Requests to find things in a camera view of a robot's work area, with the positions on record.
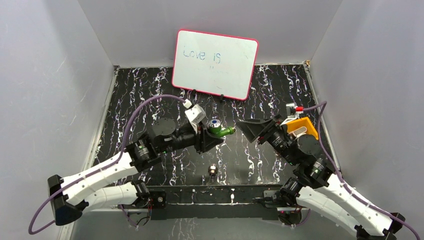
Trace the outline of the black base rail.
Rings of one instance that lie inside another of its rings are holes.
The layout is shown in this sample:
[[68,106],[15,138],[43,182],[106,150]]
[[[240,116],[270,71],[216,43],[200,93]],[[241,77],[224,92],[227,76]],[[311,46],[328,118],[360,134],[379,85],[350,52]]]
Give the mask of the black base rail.
[[183,218],[277,220],[286,205],[280,185],[148,186],[153,197],[153,220]]

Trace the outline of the silver hex nut fitting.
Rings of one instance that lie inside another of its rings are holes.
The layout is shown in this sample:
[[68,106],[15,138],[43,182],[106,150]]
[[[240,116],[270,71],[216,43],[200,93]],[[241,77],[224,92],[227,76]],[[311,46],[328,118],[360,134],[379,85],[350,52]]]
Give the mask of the silver hex nut fitting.
[[216,164],[212,164],[208,167],[208,174],[210,177],[214,177],[218,174],[218,166]]

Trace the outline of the white part in bin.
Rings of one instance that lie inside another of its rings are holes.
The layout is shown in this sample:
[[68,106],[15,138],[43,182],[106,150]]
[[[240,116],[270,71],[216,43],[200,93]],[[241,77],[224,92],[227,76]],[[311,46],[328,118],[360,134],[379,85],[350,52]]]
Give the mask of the white part in bin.
[[292,134],[295,138],[298,138],[298,137],[300,137],[301,135],[304,135],[304,134],[306,134],[306,133],[307,133],[307,129],[306,129],[306,128],[304,128],[304,127],[301,127],[301,128],[298,128],[298,129],[294,130],[291,134]]

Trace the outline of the pink framed whiteboard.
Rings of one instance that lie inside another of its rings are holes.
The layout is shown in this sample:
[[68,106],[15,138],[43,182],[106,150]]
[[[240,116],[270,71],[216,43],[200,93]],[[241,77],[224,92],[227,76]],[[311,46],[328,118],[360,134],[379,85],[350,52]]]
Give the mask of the pink framed whiteboard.
[[176,88],[244,101],[258,47],[252,38],[181,29],[176,36],[171,83]]

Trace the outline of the green water faucet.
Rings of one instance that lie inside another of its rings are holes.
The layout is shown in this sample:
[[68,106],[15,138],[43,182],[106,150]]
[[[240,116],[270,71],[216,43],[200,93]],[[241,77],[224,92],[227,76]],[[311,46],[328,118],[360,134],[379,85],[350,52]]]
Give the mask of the green water faucet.
[[208,131],[217,138],[232,135],[236,132],[235,127],[224,128],[222,122],[218,119],[212,119],[207,123]]

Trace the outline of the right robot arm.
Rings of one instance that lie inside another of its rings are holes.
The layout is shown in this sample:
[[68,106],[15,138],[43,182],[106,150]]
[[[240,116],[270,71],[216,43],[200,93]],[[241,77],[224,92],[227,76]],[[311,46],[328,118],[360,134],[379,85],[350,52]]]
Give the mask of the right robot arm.
[[311,120],[247,119],[236,123],[249,142],[269,143],[294,166],[294,177],[280,189],[279,198],[288,207],[300,205],[326,217],[358,240],[394,240],[405,218],[397,212],[385,215],[336,174],[320,146]]

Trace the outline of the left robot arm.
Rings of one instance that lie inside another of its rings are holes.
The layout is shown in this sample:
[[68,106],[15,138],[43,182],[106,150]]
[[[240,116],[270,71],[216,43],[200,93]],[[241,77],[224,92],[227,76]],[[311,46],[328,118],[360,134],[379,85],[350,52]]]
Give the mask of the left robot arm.
[[153,123],[137,141],[127,145],[122,153],[83,172],[60,177],[55,174],[47,184],[54,223],[64,226],[78,220],[83,212],[103,208],[107,204],[134,205],[144,208],[149,203],[147,189],[141,183],[111,187],[121,178],[135,175],[162,162],[163,155],[194,147],[205,153],[223,143],[223,137],[235,132],[234,127],[223,128],[219,120],[177,126],[171,118]]

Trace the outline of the orange parts bin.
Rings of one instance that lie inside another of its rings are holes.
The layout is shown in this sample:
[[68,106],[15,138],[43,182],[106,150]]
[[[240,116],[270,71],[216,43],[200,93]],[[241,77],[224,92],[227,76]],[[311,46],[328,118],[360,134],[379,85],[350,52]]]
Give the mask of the orange parts bin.
[[302,117],[293,121],[288,122],[287,132],[294,133],[297,137],[302,134],[312,135],[316,140],[319,140],[319,134],[316,127],[312,123],[309,117]]

